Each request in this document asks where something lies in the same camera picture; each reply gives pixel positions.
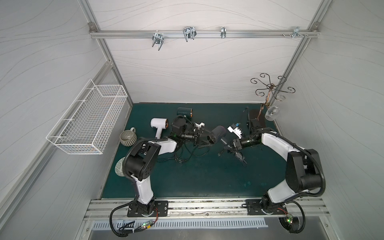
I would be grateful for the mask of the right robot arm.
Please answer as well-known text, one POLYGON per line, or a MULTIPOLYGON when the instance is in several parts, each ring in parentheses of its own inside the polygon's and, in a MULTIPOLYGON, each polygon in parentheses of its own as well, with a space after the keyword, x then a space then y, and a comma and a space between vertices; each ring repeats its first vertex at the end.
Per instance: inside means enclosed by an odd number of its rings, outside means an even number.
POLYGON ((254 110, 245 108, 249 134, 244 135, 241 123, 228 127, 230 133, 237 137, 225 144, 225 150, 241 162, 245 161, 241 150, 256 145, 272 149, 286 161, 284 180, 264 194, 258 208, 266 215, 271 215, 279 207, 300 197, 320 197, 326 190, 325 174, 319 153, 313 149, 303 149, 289 141, 277 131, 260 123, 254 110))

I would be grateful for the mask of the dark green hair dryer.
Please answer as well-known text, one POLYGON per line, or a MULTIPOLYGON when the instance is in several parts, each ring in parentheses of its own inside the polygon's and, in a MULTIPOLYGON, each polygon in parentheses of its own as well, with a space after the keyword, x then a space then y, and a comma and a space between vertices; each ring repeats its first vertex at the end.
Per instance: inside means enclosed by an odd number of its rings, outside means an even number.
POLYGON ((186 107, 178 107, 177 108, 177 115, 178 116, 184 116, 188 119, 191 119, 193 117, 193 109, 192 108, 186 108, 186 107))

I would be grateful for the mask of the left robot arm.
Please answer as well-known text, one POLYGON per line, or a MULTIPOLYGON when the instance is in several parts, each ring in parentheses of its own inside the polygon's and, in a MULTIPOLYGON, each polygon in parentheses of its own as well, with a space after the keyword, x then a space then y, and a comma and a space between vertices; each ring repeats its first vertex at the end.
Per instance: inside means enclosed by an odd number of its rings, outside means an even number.
POLYGON ((212 131, 205 128, 204 123, 193 123, 184 116, 177 116, 172 124, 173 132, 162 138, 161 134, 168 126, 168 119, 151 119, 151 127, 157 130, 155 138, 138 140, 116 164, 116 174, 134 184, 135 198, 129 204, 128 216, 149 217, 154 213, 155 194, 150 175, 160 155, 176 153, 185 142, 192 142, 196 148, 207 147, 214 142, 210 136, 212 131))

